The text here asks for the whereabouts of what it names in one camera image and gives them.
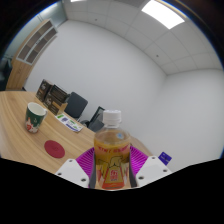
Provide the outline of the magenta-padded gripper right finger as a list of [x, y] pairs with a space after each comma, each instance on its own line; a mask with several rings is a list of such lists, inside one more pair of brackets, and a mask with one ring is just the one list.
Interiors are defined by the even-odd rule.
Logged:
[[132, 188], [146, 186], [171, 174], [158, 157], [147, 156], [133, 146], [130, 147], [129, 160], [129, 180]]

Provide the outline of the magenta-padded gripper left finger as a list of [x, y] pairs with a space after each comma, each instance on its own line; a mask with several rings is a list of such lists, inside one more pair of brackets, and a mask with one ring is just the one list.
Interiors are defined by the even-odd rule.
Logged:
[[94, 189], [96, 185], [94, 149], [85, 151], [76, 159], [68, 159], [56, 175], [81, 187]]

